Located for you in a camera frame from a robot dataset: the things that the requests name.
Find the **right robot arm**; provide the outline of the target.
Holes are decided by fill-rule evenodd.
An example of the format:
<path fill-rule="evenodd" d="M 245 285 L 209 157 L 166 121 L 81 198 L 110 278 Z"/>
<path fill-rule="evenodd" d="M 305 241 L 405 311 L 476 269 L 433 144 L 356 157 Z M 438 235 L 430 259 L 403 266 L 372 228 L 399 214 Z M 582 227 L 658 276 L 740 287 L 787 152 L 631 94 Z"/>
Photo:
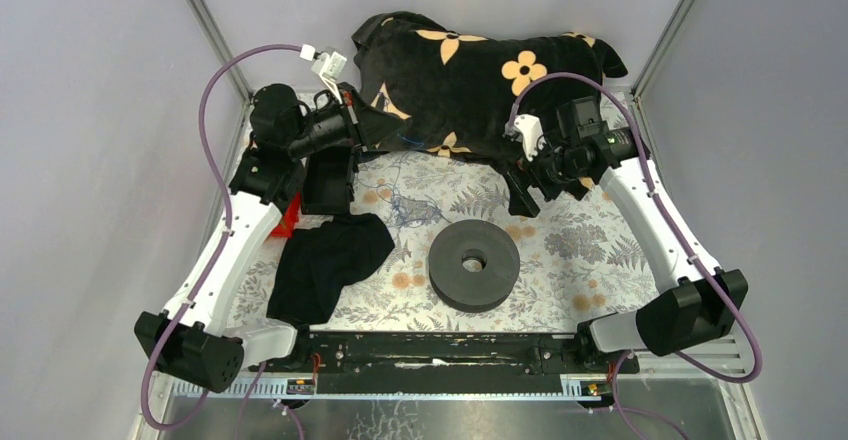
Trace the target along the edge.
<path fill-rule="evenodd" d="M 646 305 L 583 322 L 573 346 L 575 362 L 597 372 L 624 350 L 665 356 L 712 340 L 733 328 L 734 310 L 748 292 L 740 270 L 726 270 L 698 242 L 667 199 L 654 162 L 629 127 L 612 130 L 592 97 L 558 108 L 558 127 L 512 112 L 505 137 L 520 143 L 524 157 L 508 176 L 529 209 L 530 185 L 549 193 L 580 186 L 589 177 L 609 196 L 630 227 L 652 271 L 658 295 Z"/>

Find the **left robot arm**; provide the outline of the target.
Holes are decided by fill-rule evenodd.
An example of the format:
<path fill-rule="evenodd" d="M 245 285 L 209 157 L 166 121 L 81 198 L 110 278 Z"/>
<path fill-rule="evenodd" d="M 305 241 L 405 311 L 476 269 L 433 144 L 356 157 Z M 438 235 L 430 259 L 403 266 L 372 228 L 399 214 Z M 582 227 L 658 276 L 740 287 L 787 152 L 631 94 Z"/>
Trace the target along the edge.
<path fill-rule="evenodd" d="M 228 185 L 219 234 L 162 310 L 141 313 L 134 325 L 154 370 L 221 393 L 248 366 L 274 359 L 296 371 L 309 361 L 308 341 L 286 322 L 228 327 L 237 283 L 302 191 L 318 153 L 375 150 L 405 127 L 400 114 L 384 111 L 379 101 L 365 102 L 349 84 L 321 94 L 325 103 L 307 109 L 284 84 L 254 93 L 250 142 Z"/>

